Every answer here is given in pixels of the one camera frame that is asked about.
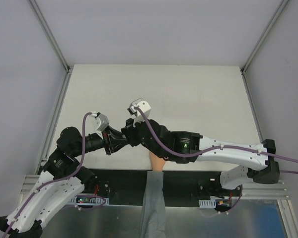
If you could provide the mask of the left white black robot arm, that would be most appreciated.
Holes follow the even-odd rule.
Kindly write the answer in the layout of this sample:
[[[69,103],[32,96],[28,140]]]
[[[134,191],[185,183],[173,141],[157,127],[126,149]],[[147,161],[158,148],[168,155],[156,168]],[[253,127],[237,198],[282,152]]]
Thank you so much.
[[[50,220],[72,199],[80,210],[84,203],[105,205],[110,183],[82,166],[77,157],[99,149],[111,155],[128,144],[126,136],[110,126],[88,136],[75,127],[65,128],[24,201],[10,215],[0,217],[0,230],[11,238],[39,238]]]

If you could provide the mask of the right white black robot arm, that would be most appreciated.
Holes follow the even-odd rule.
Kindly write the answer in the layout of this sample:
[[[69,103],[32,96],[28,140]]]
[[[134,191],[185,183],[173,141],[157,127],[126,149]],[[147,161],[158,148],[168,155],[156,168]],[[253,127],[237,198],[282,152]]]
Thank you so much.
[[[236,167],[223,171],[214,182],[214,191],[226,195],[230,190],[250,182],[277,184],[280,168],[274,159],[275,141],[266,139],[259,144],[234,144],[211,139],[188,131],[169,131],[154,120],[134,123],[126,121],[121,129],[131,146],[142,145],[165,161],[177,164],[222,162]]]

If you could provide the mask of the grey sleeved forearm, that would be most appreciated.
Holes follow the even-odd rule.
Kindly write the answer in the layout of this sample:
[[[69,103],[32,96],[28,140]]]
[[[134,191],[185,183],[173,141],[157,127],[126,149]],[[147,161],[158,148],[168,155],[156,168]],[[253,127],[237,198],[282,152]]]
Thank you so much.
[[[163,195],[163,172],[149,171],[140,221],[141,238],[164,238],[166,207]]]

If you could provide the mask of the mannequin hand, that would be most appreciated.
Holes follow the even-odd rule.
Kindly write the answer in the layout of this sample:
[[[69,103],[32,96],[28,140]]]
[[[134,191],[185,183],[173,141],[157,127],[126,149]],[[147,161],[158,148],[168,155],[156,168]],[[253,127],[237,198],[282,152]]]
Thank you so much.
[[[151,168],[153,171],[155,171],[155,172],[163,171],[163,167],[166,163],[166,161],[164,159],[159,158],[152,152],[149,153],[149,159],[150,159]]]

